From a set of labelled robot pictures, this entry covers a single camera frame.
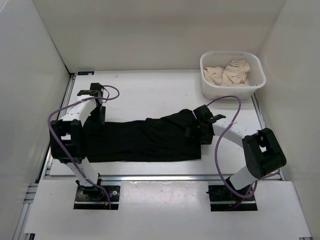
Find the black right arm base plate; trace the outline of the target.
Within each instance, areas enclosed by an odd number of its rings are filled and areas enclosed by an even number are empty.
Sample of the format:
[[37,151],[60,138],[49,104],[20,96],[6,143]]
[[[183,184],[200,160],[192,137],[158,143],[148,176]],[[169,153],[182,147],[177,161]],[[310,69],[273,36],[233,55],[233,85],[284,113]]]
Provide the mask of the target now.
[[242,199],[229,191],[225,185],[209,185],[206,193],[209,196],[211,212],[251,212],[258,210],[254,195]]

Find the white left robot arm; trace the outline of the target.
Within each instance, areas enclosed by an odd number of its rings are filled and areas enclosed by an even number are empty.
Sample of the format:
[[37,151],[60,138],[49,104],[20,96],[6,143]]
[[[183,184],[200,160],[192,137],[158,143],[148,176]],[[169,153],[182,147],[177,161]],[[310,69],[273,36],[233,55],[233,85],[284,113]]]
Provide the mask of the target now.
[[106,115],[103,89],[100,83],[92,83],[88,90],[79,91],[74,103],[54,111],[47,120],[52,157],[72,170],[80,191],[93,200],[104,198],[106,191],[87,158],[85,127],[89,134],[102,133]]

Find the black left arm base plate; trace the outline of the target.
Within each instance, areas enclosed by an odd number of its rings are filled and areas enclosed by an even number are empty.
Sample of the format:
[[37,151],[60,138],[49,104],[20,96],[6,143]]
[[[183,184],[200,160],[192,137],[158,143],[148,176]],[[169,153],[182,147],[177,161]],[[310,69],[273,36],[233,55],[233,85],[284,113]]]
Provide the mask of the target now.
[[96,187],[78,186],[75,193],[73,208],[75,210],[118,210],[120,202],[120,185],[103,185],[108,193]]

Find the black trousers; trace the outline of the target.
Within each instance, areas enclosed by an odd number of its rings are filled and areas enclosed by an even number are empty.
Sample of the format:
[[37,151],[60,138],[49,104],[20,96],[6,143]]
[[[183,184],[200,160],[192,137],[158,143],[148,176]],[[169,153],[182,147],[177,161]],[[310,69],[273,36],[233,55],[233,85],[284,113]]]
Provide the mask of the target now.
[[87,122],[87,158],[91,163],[198,160],[200,142],[185,136],[194,118],[191,110],[183,109],[161,118],[106,122],[99,129]]

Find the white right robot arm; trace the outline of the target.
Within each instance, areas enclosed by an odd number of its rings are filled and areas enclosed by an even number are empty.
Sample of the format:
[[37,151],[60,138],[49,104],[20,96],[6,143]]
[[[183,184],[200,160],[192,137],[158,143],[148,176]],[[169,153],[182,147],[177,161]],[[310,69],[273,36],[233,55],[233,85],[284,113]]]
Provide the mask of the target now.
[[[214,161],[218,174],[225,185],[224,193],[230,200],[244,197],[243,189],[280,170],[287,164],[285,154],[270,128],[256,132],[235,126],[222,114],[213,115],[208,106],[202,105],[193,110],[194,118],[186,130],[186,137],[202,145],[210,145],[213,137],[218,140],[214,149]],[[222,139],[233,142],[243,149],[245,166],[225,179],[218,162],[218,147]]]

